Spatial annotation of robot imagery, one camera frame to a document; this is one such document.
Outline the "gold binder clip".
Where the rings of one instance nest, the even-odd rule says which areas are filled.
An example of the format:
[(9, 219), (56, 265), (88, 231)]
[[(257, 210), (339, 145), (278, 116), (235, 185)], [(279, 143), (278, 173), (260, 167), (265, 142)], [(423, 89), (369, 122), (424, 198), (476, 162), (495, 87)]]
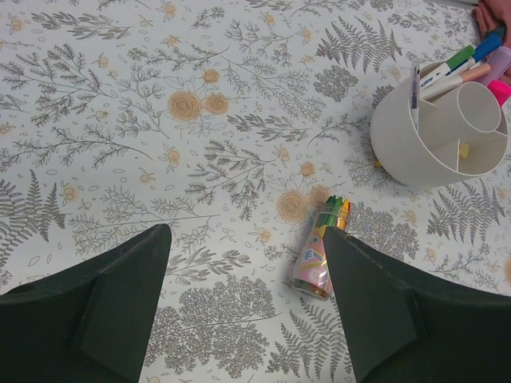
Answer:
[(468, 144), (460, 144), (459, 146), (459, 157), (463, 160), (466, 160), (469, 155), (469, 145)]

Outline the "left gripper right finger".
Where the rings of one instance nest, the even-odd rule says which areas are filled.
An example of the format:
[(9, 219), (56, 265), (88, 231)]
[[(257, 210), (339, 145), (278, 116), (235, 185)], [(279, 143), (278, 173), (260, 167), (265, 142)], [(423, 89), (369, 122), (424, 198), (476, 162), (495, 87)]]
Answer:
[(358, 382), (508, 382), (510, 298), (428, 274), (341, 230), (327, 265)]

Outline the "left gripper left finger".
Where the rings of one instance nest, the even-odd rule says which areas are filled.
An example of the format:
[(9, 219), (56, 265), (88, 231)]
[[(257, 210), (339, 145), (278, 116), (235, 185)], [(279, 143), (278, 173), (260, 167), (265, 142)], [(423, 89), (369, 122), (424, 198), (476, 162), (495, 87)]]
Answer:
[(3, 382), (137, 382), (171, 247), (168, 225), (1, 296)]

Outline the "grey thin pen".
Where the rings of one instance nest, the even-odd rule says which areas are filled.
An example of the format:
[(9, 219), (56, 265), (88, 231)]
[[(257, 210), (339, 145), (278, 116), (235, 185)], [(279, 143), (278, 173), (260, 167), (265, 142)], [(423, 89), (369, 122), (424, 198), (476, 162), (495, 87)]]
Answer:
[(413, 60), (411, 64), (410, 75), (410, 115), (415, 129), (418, 129), (419, 93), (420, 93), (420, 63), (419, 60)]

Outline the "folded red cloth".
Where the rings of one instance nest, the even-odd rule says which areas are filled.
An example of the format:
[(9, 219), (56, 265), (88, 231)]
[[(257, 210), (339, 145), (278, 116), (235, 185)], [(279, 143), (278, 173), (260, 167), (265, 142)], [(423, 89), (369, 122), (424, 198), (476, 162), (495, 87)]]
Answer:
[(505, 28), (505, 35), (510, 34), (510, 0), (479, 0), (472, 17), (481, 36), (500, 27)]

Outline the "blue capped marker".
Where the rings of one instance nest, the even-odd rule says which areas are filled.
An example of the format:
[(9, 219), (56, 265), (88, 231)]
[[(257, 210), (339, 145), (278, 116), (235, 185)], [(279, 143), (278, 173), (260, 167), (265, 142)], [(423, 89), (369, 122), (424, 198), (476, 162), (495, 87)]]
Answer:
[(479, 62), (490, 55), (494, 50), (502, 46), (501, 38), (496, 34), (490, 34), (484, 41), (482, 41), (474, 51), (472, 58)]

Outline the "floral patterned table mat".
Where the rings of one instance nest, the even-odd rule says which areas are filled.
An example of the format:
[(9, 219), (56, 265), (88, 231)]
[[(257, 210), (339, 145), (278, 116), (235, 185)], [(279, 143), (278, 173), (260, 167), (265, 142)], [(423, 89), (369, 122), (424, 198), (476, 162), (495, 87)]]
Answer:
[(291, 288), (330, 195), (377, 250), (510, 292), (509, 161), (419, 191), (370, 148), (411, 61), (476, 41), (429, 1), (2, 2), (2, 292), (165, 223), (143, 382), (353, 381), (335, 302)]

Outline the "green capped white marker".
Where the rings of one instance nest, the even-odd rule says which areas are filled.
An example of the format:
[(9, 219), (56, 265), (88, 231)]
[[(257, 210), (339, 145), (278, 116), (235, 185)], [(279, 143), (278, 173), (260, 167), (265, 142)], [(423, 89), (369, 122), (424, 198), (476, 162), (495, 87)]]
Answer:
[(420, 88), (426, 89), (431, 86), (434, 82), (445, 77), (453, 69), (456, 69), (459, 65), (467, 61), (475, 54), (475, 48), (472, 45), (468, 45), (456, 54), (454, 54), (448, 60), (442, 62), (434, 69), (426, 74), (421, 75)]

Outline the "white divided round organizer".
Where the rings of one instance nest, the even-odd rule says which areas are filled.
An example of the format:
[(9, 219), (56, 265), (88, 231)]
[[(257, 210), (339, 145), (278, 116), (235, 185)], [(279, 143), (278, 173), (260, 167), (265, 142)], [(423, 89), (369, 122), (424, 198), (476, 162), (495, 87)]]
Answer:
[[(377, 160), (399, 183), (415, 189), (484, 176), (500, 166), (509, 147), (502, 108), (489, 89), (466, 82), (433, 99), (420, 100), (418, 129), (410, 115), (410, 77), (375, 108), (370, 142)], [(460, 144), (469, 145), (466, 160)]]

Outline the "orange capped white pen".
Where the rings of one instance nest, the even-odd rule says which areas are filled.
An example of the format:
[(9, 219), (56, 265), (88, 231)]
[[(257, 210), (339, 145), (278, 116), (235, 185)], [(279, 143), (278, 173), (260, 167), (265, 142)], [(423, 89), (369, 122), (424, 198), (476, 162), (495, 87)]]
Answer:
[(488, 74), (489, 71), (490, 65), (483, 64), (452, 77), (445, 77), (444, 80), (439, 80), (432, 84), (429, 88), (421, 91), (420, 96), (423, 100), (428, 101), (436, 96), (449, 92), (466, 82), (474, 81), (479, 77)]

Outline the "pink black highlighter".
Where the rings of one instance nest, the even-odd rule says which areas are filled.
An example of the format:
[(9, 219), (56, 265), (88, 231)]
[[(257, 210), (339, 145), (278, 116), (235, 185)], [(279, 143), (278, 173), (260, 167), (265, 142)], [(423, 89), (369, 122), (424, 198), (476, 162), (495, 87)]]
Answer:
[(511, 86), (500, 80), (493, 80), (488, 84), (489, 91), (495, 96), (497, 103), (502, 107), (511, 97)]

